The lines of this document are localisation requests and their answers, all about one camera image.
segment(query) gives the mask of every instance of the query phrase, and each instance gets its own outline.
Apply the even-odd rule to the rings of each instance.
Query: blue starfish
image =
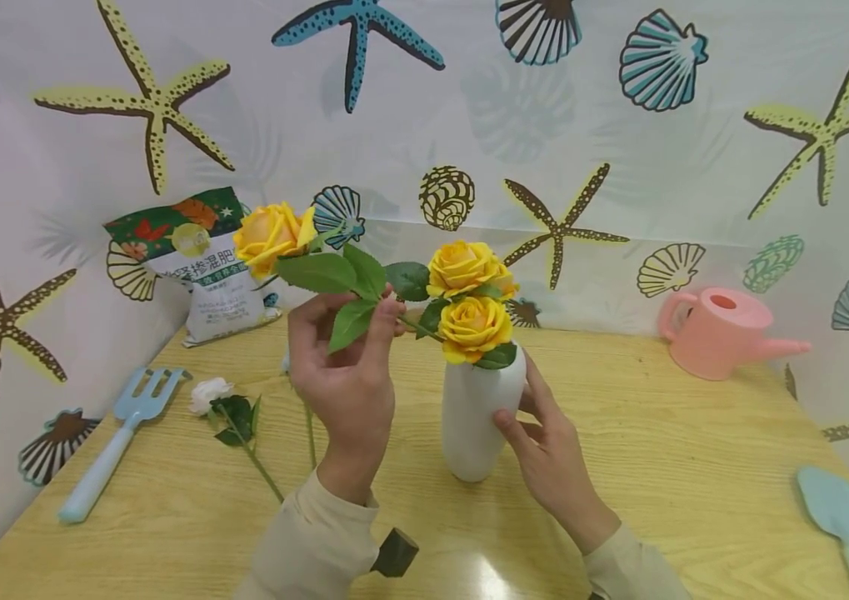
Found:
[[[354,112],[361,93],[363,66],[367,58],[367,34],[381,33],[395,46],[418,61],[430,64],[438,71],[444,68],[444,58],[434,46],[425,42],[403,20],[377,5],[378,0],[329,0],[297,15],[274,33],[275,46],[293,46],[337,25],[351,26],[351,42],[347,47],[347,69],[344,70],[344,108]]]

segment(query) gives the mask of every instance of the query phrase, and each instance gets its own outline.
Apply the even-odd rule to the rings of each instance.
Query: person's hand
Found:
[[[506,410],[494,424],[511,444],[531,495],[568,532],[583,554],[593,552],[621,526],[620,519],[598,497],[581,453],[574,423],[557,406],[531,356],[520,410],[538,423],[520,422]]]
[[[391,291],[388,285],[367,333],[331,355],[334,318],[356,296],[319,294],[287,316],[291,385],[327,429],[317,478],[338,498],[361,505],[384,459],[394,417],[388,354],[394,337],[405,331],[398,315],[406,308]]]

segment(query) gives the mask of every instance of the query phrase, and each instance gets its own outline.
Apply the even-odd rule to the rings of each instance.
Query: flower stem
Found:
[[[304,417],[307,419],[307,443],[311,450],[311,468],[317,468],[317,451],[314,447],[314,412],[304,403]]]
[[[277,279],[277,274],[273,274],[271,277],[268,277],[267,279],[265,279],[265,280],[264,280],[264,283],[262,283],[261,285],[257,286],[257,287],[256,287],[256,288],[254,288],[252,291],[253,291],[253,292],[256,292],[256,291],[258,291],[258,290],[262,290],[262,289],[266,288],[266,287],[267,287],[267,285],[268,285],[268,284],[270,284],[271,282],[273,282],[273,280],[274,280],[274,279]]]
[[[267,474],[267,469],[264,467],[264,465],[261,464],[261,461],[258,460],[257,455],[254,454],[254,451],[252,449],[250,449],[250,447],[247,445],[247,440],[245,440],[245,438],[243,438],[243,436],[241,435],[241,432],[238,430],[237,425],[234,424],[234,421],[231,418],[231,416],[228,415],[227,411],[223,410],[223,409],[221,410],[221,412],[218,412],[217,414],[223,415],[223,417],[227,419],[228,427],[231,428],[231,431],[234,431],[234,435],[236,435],[238,437],[238,440],[241,441],[241,448],[245,449],[245,453],[247,454],[247,458],[249,458],[250,462],[254,463],[254,467],[256,467],[257,470],[262,475],[264,475],[264,480],[267,481],[268,486],[271,486],[271,491],[274,492],[274,495],[275,495],[275,497],[277,497],[277,500],[281,504],[284,504],[284,494],[282,494],[281,491],[278,490],[277,483],[274,482],[273,479],[271,479],[271,475]]]
[[[406,324],[406,326],[410,327],[414,331],[420,331],[420,333],[427,335],[429,338],[434,338],[435,340],[438,340],[438,342],[444,343],[444,340],[440,339],[434,333],[434,331],[430,331],[428,329],[425,329],[424,327],[420,327],[419,324],[417,324],[416,322],[407,320],[407,317],[405,317],[404,315],[398,315],[397,317],[400,318],[401,323]]]

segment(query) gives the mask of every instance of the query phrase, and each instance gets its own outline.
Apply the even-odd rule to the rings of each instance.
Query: white vase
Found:
[[[527,361],[520,347],[514,362],[497,371],[467,363],[444,367],[442,450],[455,478],[473,483],[492,472],[504,448],[492,416],[502,408],[517,412],[526,377]]]

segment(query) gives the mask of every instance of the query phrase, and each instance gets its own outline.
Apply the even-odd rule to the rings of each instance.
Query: pink watering can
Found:
[[[677,305],[694,309],[679,331],[672,328]],[[678,292],[664,302],[657,329],[671,342],[677,366],[701,379],[721,381],[745,363],[810,352],[808,342],[766,340],[764,330],[773,316],[756,297],[744,292],[712,287],[700,295]]]

